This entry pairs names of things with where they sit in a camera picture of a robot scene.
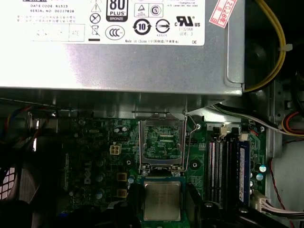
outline ul logo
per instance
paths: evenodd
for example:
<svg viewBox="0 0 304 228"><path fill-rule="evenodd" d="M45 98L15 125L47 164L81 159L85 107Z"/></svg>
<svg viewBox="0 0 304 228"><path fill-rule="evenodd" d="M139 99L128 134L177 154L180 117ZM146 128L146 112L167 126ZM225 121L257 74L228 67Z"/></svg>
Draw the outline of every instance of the ul logo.
<svg viewBox="0 0 304 228"><path fill-rule="evenodd" d="M124 37L124 29L121 26L112 25L106 29L105 35L111 40L119 40Z"/></svg>
<svg viewBox="0 0 304 228"><path fill-rule="evenodd" d="M185 16L177 16L176 19L177 19L177 22L175 23L175 26L186 26L186 27L200 27L200 23L195 23L193 24L193 20L192 20L191 17L185 17Z"/></svg>

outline dell logo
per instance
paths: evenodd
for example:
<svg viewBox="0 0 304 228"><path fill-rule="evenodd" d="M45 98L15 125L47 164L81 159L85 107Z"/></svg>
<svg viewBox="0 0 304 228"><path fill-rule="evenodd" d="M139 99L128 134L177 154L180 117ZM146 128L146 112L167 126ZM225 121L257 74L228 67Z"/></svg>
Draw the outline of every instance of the dell logo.
<svg viewBox="0 0 304 228"><path fill-rule="evenodd" d="M92 169L92 162L89 161L85 163L85 184L91 184L91 169Z"/></svg>

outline yellow cable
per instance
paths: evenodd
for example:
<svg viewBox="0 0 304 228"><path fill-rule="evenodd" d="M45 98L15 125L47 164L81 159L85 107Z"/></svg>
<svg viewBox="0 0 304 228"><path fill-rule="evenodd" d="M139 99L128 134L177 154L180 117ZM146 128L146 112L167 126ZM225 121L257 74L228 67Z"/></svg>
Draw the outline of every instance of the yellow cable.
<svg viewBox="0 0 304 228"><path fill-rule="evenodd" d="M304 137L304 134L293 134L293 133L290 133L289 131L287 131L286 128L284 127L284 119L282 120L281 125L282 125L283 130L284 130L285 132L287 132L289 135L291 135L291 136Z"/></svg>
<svg viewBox="0 0 304 228"><path fill-rule="evenodd" d="M273 27L277 33L278 39L279 39L281 50L279 53L278 61L275 65L274 69L271 71L271 73L263 81L261 81L260 83L258 83L257 85L255 85L251 88L245 89L244 92L251 92L253 90L262 88L263 86L268 84L271 80L273 80L275 78L275 76L279 73L279 71L281 70L283 63L285 61L285 56L286 56L286 52L282 51L282 48L286 45L286 40L285 40L284 31L282 29L282 26L281 26L279 20L277 19L277 17L273 13L273 11L264 2L264 0L256 0L256 2L259 5L259 7L262 9L262 11L266 14L266 16L268 17L271 24L273 25Z"/></svg>
<svg viewBox="0 0 304 228"><path fill-rule="evenodd" d="M275 27L275 30L277 32L277 35L279 37L279 43L280 43L280 48L284 47L286 45L286 40L285 40L285 34L284 34L284 31L283 31L283 28L278 20L278 18L276 17L276 15L273 13L273 11L270 9L270 7L264 2L264 0L256 0L257 3L259 4L259 6L264 9L264 13L265 14L269 14L269 16L271 17L270 20L271 20L271 23L273 24L273 26ZM285 56L286 56L286 52L285 51L280 51L280 55L282 55L282 58L281 58L281 62L280 62L280 65L278 68L274 68L272 73L274 74L273 78L277 75L277 73L279 73L280 69L282 68L283 66L283 63L284 63L284 60L285 60ZM268 77L266 77L262 82L260 82L259 84L263 83L267 81L268 83Z"/></svg>

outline screw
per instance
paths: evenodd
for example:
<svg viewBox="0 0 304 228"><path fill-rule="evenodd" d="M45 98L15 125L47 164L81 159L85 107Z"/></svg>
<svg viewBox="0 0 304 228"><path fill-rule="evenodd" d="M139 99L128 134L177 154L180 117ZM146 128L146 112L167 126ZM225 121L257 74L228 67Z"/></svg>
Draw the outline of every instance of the screw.
<svg viewBox="0 0 304 228"><path fill-rule="evenodd" d="M246 208L240 208L239 212L241 212L241 213L248 213L248 210Z"/></svg>
<svg viewBox="0 0 304 228"><path fill-rule="evenodd" d="M213 204L212 204L212 203L205 203L205 206L206 206L207 208L212 208L212 207L213 207Z"/></svg>
<svg viewBox="0 0 304 228"><path fill-rule="evenodd" d="M147 171L147 170L143 170L143 171L142 171L142 175L143 175L144 177L146 177L146 176L148 176L148 175L149 175L149 173L148 173L148 171Z"/></svg>

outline metal bracket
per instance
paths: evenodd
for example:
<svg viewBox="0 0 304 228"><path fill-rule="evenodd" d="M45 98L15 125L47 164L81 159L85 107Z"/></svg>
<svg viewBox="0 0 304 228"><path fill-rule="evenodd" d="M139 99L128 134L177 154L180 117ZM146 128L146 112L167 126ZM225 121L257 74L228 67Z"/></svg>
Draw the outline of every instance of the metal bracket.
<svg viewBox="0 0 304 228"><path fill-rule="evenodd" d="M145 128L150 126L178 126L180 127L180 141L177 144L180 151L180 157L172 160L149 159L144 156L147 139L145 137ZM171 114L153 114L149 119L139 122L139 151L140 151L140 170L164 168L168 170L178 169L182 166L185 157L185 139L186 139L187 117L183 121L175 118Z"/></svg>

